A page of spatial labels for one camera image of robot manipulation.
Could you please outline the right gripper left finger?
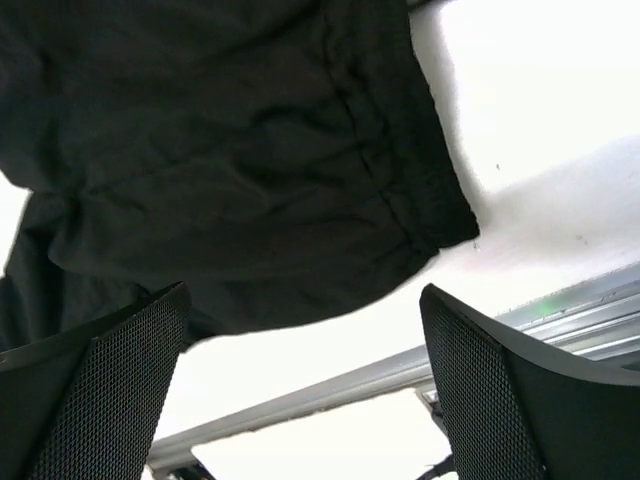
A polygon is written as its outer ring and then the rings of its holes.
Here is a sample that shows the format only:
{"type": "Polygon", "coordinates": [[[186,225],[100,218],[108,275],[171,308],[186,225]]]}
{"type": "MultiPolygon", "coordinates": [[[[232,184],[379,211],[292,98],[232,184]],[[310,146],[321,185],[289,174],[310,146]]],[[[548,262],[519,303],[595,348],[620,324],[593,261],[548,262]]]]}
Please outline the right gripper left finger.
{"type": "Polygon", "coordinates": [[[2,352],[2,478],[140,478],[190,308],[177,283],[2,352]]]}

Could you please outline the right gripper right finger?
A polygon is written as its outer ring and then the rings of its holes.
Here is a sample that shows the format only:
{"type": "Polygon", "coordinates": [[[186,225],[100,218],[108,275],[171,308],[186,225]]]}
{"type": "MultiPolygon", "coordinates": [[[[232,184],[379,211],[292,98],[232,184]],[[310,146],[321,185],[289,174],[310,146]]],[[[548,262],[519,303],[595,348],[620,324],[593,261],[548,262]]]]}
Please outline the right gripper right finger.
{"type": "Polygon", "coordinates": [[[420,311],[459,478],[638,478],[638,372],[537,340],[433,284],[420,311]]]}

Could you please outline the black trousers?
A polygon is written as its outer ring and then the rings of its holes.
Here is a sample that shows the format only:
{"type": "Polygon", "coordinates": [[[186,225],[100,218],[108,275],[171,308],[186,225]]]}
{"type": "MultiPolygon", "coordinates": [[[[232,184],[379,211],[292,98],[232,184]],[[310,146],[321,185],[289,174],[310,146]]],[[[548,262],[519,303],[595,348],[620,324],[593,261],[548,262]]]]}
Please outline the black trousers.
{"type": "Polygon", "coordinates": [[[15,348],[184,282],[185,341],[361,309],[475,239],[403,1],[5,1],[15,348]]]}

